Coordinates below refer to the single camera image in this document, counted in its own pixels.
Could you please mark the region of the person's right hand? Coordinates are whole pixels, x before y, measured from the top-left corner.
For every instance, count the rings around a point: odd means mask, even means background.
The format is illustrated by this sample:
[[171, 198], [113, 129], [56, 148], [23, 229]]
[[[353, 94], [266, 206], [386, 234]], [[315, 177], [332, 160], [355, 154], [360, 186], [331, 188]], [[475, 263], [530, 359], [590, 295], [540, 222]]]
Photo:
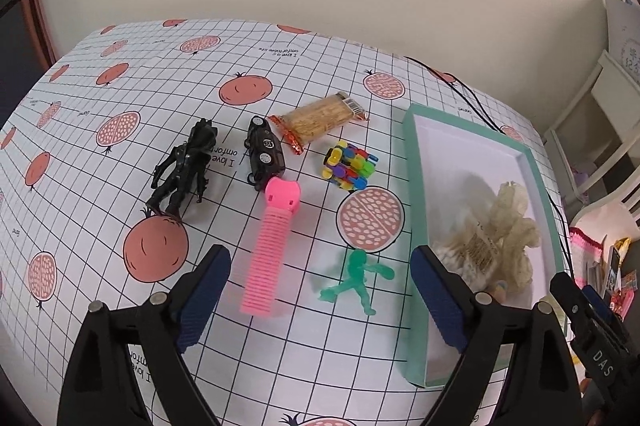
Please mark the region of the person's right hand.
[[612, 420], [616, 417], [620, 388], [605, 386], [601, 389], [592, 378], [585, 377], [579, 384], [579, 390], [586, 420]]

